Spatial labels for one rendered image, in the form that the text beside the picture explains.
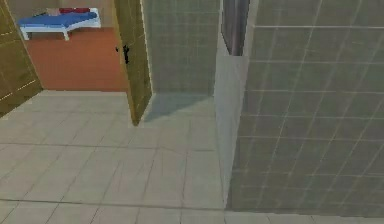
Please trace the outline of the olive green room door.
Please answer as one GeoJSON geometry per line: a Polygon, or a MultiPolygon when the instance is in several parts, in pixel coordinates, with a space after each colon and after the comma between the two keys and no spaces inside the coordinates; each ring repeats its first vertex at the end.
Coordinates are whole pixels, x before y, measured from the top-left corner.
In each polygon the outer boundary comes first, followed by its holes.
{"type": "Polygon", "coordinates": [[[113,0],[115,28],[132,124],[137,126],[152,97],[148,53],[141,0],[113,0]],[[125,64],[123,46],[129,47],[129,63],[125,64]]]}

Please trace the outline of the red pillow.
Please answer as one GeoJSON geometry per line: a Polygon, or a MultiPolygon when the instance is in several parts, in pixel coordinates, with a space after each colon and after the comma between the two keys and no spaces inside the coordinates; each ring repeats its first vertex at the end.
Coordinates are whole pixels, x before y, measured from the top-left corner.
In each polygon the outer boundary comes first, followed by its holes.
{"type": "Polygon", "coordinates": [[[88,13],[90,8],[59,8],[60,14],[68,13],[88,13]]]}

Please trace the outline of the white bed with blue blanket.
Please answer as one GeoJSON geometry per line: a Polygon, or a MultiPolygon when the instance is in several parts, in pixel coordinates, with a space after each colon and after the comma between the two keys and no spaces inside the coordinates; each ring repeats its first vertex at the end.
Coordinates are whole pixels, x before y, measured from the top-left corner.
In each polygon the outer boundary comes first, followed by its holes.
{"type": "Polygon", "coordinates": [[[100,28],[101,19],[97,8],[90,8],[88,13],[68,13],[58,15],[41,14],[18,21],[25,40],[30,33],[62,33],[64,40],[69,40],[69,33],[79,28],[100,28]]]}

